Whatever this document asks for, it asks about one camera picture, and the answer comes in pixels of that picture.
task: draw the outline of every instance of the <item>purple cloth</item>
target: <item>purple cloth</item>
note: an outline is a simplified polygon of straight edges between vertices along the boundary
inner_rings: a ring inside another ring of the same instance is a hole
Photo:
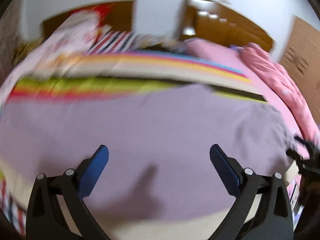
[[[231,207],[211,145],[257,174],[284,173],[293,139],[270,105],[190,85],[114,100],[9,101],[1,157],[33,182],[76,168],[100,144],[109,162],[84,201],[94,216],[191,219]]]

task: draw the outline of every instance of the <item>blue gripper pad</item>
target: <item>blue gripper pad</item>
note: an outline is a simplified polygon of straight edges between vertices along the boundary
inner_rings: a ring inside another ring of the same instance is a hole
[[[215,167],[229,195],[238,197],[240,191],[240,178],[228,162],[228,157],[221,150],[219,145],[212,145],[210,148],[210,160]]]
[[[77,193],[80,199],[91,194],[108,160],[109,150],[106,146],[101,145],[94,153],[89,166],[79,180]]]

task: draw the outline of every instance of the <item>headboard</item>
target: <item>headboard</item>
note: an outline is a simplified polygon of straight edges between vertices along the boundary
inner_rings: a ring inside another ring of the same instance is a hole
[[[217,44],[244,46],[248,42],[269,52],[273,39],[241,14],[212,0],[186,0],[180,23],[180,40],[194,37]]]
[[[44,38],[49,38],[51,34],[72,14],[72,11],[74,11],[75,9],[81,9],[87,6],[95,6],[100,4],[112,4],[111,12],[107,14],[104,19],[105,24],[111,25],[113,30],[131,31],[132,14],[135,1],[136,0],[100,2],[96,4],[84,5],[78,8],[72,8],[69,11],[65,11],[58,15],[52,16],[42,22]]]

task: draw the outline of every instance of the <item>red white and black striped fabric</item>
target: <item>red white and black striped fabric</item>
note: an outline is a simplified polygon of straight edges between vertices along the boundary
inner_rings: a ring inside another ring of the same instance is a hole
[[[133,32],[109,31],[89,49],[87,55],[125,52],[131,47],[135,37]]]
[[[25,236],[27,214],[10,196],[5,179],[0,180],[0,208],[17,232]]]

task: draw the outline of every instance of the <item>striped pillow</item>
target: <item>striped pillow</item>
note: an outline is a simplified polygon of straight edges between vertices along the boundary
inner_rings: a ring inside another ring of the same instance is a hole
[[[98,55],[106,53],[124,52],[127,51],[134,39],[136,34],[133,32],[120,32],[120,31],[109,31],[99,41],[97,41],[86,55]]]

